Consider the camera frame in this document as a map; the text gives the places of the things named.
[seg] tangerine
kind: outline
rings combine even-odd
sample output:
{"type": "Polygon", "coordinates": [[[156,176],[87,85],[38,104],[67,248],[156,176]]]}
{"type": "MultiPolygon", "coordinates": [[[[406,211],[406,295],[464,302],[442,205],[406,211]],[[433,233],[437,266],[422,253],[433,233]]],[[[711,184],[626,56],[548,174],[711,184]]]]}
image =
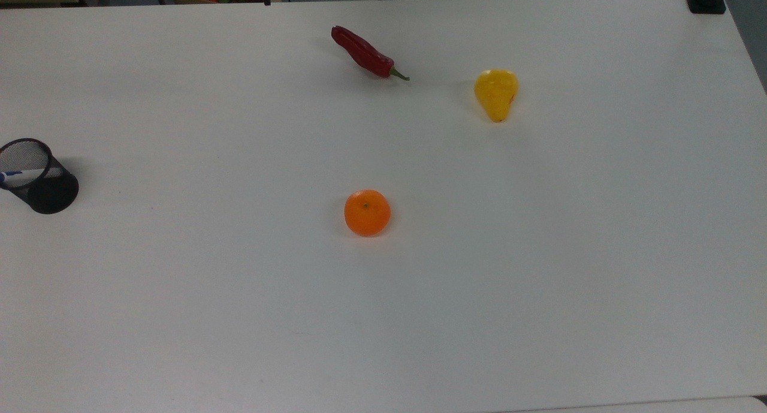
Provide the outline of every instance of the tangerine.
{"type": "Polygon", "coordinates": [[[343,219],[359,236],[375,236],[389,224],[391,208],[386,197],[375,189],[353,192],[343,206],[343,219]]]}

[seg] white table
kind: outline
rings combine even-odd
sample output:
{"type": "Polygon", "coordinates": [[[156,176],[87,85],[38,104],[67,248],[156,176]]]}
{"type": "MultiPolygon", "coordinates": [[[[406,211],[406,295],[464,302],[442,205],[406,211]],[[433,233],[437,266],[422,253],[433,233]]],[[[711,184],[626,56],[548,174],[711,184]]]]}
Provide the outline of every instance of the white table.
{"type": "Polygon", "coordinates": [[[0,11],[0,411],[504,411],[767,392],[767,97],[685,0],[0,11]],[[395,58],[379,80],[330,39],[395,58]],[[520,77],[506,123],[472,94],[520,77]],[[356,189],[392,224],[356,238],[356,189]]]}
{"type": "Polygon", "coordinates": [[[644,404],[606,405],[602,407],[556,408],[547,413],[764,413],[762,402],[753,397],[707,399],[696,401],[648,402],[644,404]]]}

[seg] yellow pear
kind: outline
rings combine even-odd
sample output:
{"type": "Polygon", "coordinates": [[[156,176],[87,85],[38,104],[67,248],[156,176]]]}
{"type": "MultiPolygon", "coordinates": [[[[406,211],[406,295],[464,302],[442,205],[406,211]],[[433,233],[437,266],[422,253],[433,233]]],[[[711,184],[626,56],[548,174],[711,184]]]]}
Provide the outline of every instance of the yellow pear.
{"type": "Polygon", "coordinates": [[[501,122],[520,89],[517,76],[508,70],[485,70],[474,82],[474,95],[490,119],[501,122]]]}

